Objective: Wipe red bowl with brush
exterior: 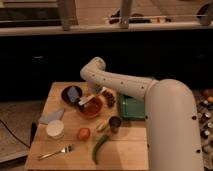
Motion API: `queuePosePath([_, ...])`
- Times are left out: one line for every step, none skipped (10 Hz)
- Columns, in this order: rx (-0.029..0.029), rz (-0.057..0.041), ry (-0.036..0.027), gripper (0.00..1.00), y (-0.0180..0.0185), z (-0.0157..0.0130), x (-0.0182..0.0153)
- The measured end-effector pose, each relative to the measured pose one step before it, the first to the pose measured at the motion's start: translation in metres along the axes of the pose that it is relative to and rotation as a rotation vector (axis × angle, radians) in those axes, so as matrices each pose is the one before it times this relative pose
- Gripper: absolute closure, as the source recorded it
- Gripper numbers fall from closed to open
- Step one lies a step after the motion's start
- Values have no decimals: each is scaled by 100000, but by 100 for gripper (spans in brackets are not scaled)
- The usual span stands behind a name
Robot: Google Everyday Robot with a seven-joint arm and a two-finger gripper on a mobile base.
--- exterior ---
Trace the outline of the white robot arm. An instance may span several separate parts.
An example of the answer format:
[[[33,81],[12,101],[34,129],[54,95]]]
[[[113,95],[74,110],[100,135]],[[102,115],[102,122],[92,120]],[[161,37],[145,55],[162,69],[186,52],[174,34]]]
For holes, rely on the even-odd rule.
[[[149,171],[204,171],[195,97],[182,82],[107,72],[100,57],[90,60],[80,76],[89,91],[102,87],[145,104]]]

